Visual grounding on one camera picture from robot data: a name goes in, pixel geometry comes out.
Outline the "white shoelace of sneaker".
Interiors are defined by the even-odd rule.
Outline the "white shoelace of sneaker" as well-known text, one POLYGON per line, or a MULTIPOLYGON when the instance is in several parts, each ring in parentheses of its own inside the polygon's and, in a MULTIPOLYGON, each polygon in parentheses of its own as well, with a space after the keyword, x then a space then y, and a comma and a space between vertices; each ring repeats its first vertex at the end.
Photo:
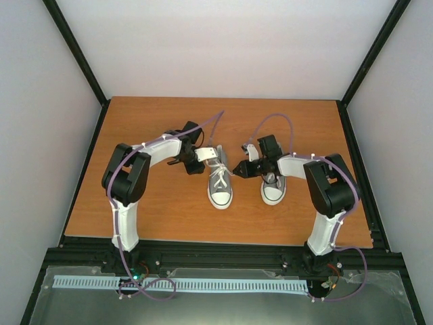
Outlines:
POLYGON ((210 193, 231 193, 231 172, 227 168, 226 164, 217 158, 207 160, 206 164, 210 168, 210 177, 208 182, 210 193))
POLYGON ((286 179, 284 176, 268 173, 265 176, 264 183, 265 188, 274 188, 282 191, 286 186, 286 179))

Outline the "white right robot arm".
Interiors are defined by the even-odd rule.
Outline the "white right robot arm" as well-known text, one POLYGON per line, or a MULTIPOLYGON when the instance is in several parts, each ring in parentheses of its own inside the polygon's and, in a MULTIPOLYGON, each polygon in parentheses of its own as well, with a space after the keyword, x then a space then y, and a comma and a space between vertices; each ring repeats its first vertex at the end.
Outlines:
POLYGON ((359 187, 339 154, 300 156, 284 154, 274 135, 258 139, 259 150, 253 144, 242 146, 248 158, 237 164, 233 173, 244 179, 265 177, 295 177, 307 183, 316 218, 306 245, 315 256, 331 253, 346 217, 357 208, 359 187))

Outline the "black frame post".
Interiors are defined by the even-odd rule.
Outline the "black frame post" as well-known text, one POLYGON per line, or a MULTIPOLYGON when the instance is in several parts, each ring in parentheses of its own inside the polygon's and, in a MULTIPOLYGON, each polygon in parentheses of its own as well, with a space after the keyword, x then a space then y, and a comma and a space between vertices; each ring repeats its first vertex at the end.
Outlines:
POLYGON ((393 5, 381 29, 379 30, 373 43, 371 44, 369 51, 365 55, 361 65, 359 66, 356 74, 350 82, 350 85, 348 86, 342 99, 339 101, 339 110, 348 108, 348 105, 354 98, 356 92, 359 90, 359 87, 365 80, 365 77, 367 76, 369 70, 371 69, 375 60, 384 48, 387 40, 390 38, 393 30, 395 29, 399 20, 405 13, 405 10, 409 6, 410 2, 411 0, 397 0, 393 5))
POLYGON ((101 86, 99 85, 96 76, 94 75, 72 29, 70 28, 66 18, 64 17, 57 1, 55 0, 43 0, 43 4, 51 16, 53 22, 57 26, 62 38, 70 50, 70 53, 74 57, 78 67, 83 73, 88 85, 90 86, 94 96, 101 106, 105 106, 108 103, 108 99, 105 96, 101 86))

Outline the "black right frame post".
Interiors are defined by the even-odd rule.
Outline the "black right frame post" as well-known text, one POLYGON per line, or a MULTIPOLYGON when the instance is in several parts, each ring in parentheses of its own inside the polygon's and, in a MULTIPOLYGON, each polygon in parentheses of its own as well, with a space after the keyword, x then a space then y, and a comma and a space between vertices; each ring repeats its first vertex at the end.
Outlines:
POLYGON ((359 87, 365 80, 365 77, 367 76, 369 70, 371 69, 375 60, 384 48, 387 40, 390 38, 393 30, 395 29, 399 20, 405 13, 405 10, 409 6, 410 2, 411 0, 397 0, 393 5, 381 29, 379 30, 373 43, 371 44, 369 51, 365 55, 361 65, 359 66, 356 74, 350 82, 350 85, 348 86, 342 99, 339 101, 339 110, 348 108, 348 105, 354 98, 356 92, 359 90, 359 87))

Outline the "grey sneaker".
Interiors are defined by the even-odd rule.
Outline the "grey sneaker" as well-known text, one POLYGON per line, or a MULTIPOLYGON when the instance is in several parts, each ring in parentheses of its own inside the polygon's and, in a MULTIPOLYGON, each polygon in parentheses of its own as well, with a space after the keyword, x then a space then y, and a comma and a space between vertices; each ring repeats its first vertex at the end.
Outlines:
POLYGON ((215 150, 217 157, 206 162, 210 168, 207 193, 213 207, 224 210, 230 206, 233 199, 232 173, 228 168, 227 155, 222 145, 218 145, 215 150))
POLYGON ((265 188, 264 187, 264 180, 265 177, 261 183, 261 187, 260 187, 260 194, 261 197, 264 201, 265 204, 270 205, 270 206, 275 206, 277 204, 279 204, 284 196, 286 195, 286 189, 287 189, 287 184, 285 186, 285 188, 281 191, 278 189, 274 189, 274 188, 265 188))

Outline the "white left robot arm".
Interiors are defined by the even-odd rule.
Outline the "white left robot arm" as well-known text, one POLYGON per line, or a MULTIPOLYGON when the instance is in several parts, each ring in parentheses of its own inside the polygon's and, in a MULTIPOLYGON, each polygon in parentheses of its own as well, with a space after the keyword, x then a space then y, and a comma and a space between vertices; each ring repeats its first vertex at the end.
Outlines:
POLYGON ((169 130, 159 138, 135 146, 118 144, 101 180, 113 214, 113 245, 121 252, 117 264, 125 272, 136 271, 141 256, 133 249, 139 242, 137 208, 143 196, 150 168, 172 158, 168 165, 182 163, 189 175, 202 174, 203 162, 195 153, 202 128, 188 121, 182 129, 169 130))

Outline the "clear plastic front sheet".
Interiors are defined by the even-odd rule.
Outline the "clear plastic front sheet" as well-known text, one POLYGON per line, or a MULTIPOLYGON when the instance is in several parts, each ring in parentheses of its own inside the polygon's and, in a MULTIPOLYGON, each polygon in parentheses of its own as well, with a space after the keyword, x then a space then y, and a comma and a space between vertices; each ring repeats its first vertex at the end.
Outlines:
MULTIPOLYGON (((349 271, 328 299, 309 294, 186 293, 53 288, 56 275, 115 276, 97 267, 51 267, 24 324, 415 324, 396 272, 349 271)), ((177 269, 175 278, 298 280, 263 270, 177 269)))

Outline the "black left frame post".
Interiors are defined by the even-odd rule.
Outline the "black left frame post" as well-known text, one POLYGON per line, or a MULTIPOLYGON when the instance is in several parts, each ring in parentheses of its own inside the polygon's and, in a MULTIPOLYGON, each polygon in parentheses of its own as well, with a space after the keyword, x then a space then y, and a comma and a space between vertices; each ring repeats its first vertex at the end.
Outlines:
POLYGON ((43 4, 51 16, 53 22, 57 26, 62 38, 70 50, 70 53, 74 57, 78 67, 83 73, 88 85, 90 86, 94 96, 101 106, 105 106, 108 103, 108 99, 105 96, 101 86, 99 85, 96 76, 94 75, 72 29, 70 28, 66 18, 64 17, 57 1, 55 0, 43 0, 43 4))

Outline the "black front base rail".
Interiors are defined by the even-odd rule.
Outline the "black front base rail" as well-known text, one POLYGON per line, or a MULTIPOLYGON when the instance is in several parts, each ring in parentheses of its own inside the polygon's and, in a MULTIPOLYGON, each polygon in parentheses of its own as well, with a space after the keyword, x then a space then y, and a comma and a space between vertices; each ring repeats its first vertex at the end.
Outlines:
POLYGON ((57 248, 47 250, 43 267, 98 266, 105 273, 124 275, 147 267, 151 274, 165 277, 178 268, 192 269, 263 269, 283 276, 322 278, 331 268, 342 264, 342 273, 350 270, 398 271, 407 273, 400 253, 367 248, 362 253, 350 249, 332 253, 311 271, 302 259, 301 246, 259 246, 204 244, 192 242, 159 242, 141 240, 130 253, 120 254, 109 239, 66 237, 57 248))

